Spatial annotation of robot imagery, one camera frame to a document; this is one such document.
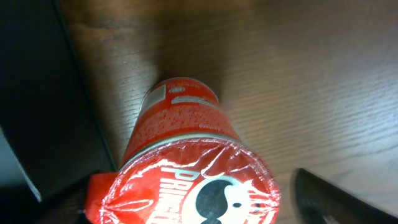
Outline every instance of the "metal rim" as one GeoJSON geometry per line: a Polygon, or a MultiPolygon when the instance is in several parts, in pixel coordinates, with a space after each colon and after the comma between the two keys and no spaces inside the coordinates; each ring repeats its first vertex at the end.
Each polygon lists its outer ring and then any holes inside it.
{"type": "Polygon", "coordinates": [[[142,150],[140,150],[137,154],[133,155],[127,162],[124,163],[124,165],[119,169],[119,172],[122,172],[128,164],[130,164],[133,160],[137,159],[141,155],[145,154],[146,152],[157,148],[159,146],[163,146],[168,143],[172,143],[175,141],[181,141],[181,140],[187,140],[187,139],[200,139],[200,138],[213,138],[213,139],[220,139],[220,140],[227,140],[231,141],[237,144],[240,144],[242,146],[245,146],[243,143],[240,141],[233,139],[228,136],[220,135],[220,134],[213,134],[213,133],[192,133],[192,134],[183,134],[179,136],[173,136],[171,138],[163,139],[160,141],[157,141],[149,146],[144,147],[142,150]]]}

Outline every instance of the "black object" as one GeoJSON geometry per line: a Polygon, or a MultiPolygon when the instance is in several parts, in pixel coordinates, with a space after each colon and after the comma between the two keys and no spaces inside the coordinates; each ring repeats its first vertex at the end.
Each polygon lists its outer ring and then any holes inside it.
{"type": "Polygon", "coordinates": [[[297,171],[294,195],[297,211],[307,224],[398,223],[398,218],[360,201],[305,169],[297,171]]]}
{"type": "MultiPolygon", "coordinates": [[[[8,161],[0,169],[21,168],[2,172],[1,183],[22,191],[27,184],[38,201],[96,170],[115,170],[58,12],[50,0],[0,2],[0,157],[8,161]]],[[[2,202],[12,198],[0,189],[2,202]]]]}

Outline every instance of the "red label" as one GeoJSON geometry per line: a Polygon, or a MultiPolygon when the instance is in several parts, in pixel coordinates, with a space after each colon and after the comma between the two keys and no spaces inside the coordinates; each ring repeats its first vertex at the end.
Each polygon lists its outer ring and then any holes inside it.
{"type": "Polygon", "coordinates": [[[141,106],[122,164],[154,142],[190,133],[239,139],[214,93],[189,78],[166,80],[150,91],[141,106]]]}

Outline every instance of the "can lid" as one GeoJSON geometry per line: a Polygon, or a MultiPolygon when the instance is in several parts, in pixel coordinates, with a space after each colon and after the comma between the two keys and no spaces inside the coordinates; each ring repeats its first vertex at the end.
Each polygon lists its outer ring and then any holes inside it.
{"type": "Polygon", "coordinates": [[[280,193],[246,147],[200,138],[131,161],[98,203],[88,211],[93,223],[273,223],[280,193]]]}

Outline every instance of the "can rim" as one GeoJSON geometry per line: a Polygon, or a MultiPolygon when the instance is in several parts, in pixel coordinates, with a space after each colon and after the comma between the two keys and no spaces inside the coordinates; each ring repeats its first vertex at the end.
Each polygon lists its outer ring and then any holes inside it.
{"type": "Polygon", "coordinates": [[[152,149],[154,149],[156,147],[163,146],[165,144],[169,144],[169,143],[172,143],[172,142],[175,142],[175,141],[181,141],[181,140],[187,140],[187,139],[200,139],[200,138],[213,138],[213,139],[227,140],[227,141],[231,141],[231,142],[240,144],[242,146],[245,146],[240,141],[238,141],[238,140],[236,140],[234,138],[222,135],[222,134],[213,134],[213,133],[181,134],[181,135],[178,135],[178,136],[172,136],[170,138],[157,141],[157,142],[155,142],[155,143],[153,143],[153,144],[151,144],[149,146],[144,147],[137,154],[132,156],[128,161],[126,161],[123,164],[123,166],[119,169],[119,172],[122,172],[132,161],[134,161],[135,159],[137,159],[141,155],[147,153],[148,151],[150,151],[150,150],[152,150],[152,149]]]}
{"type": "Polygon", "coordinates": [[[155,85],[153,85],[153,86],[145,93],[143,99],[141,100],[141,104],[139,105],[139,113],[141,113],[141,109],[142,109],[142,106],[143,106],[143,104],[144,104],[145,98],[147,97],[147,95],[148,95],[152,90],[154,90],[155,87],[157,87],[157,86],[159,86],[160,84],[165,83],[165,82],[167,82],[167,81],[169,81],[169,80],[174,80],[174,79],[189,79],[189,80],[195,80],[195,81],[197,81],[197,82],[200,82],[201,84],[205,85],[205,86],[214,94],[214,96],[216,97],[217,102],[218,102],[218,103],[220,102],[220,100],[218,99],[217,94],[216,94],[208,85],[204,84],[202,81],[199,81],[199,80],[197,80],[196,78],[190,78],[190,77],[174,77],[174,78],[168,78],[168,79],[166,79],[166,80],[163,80],[163,81],[161,81],[161,82],[156,83],[155,85]]]}

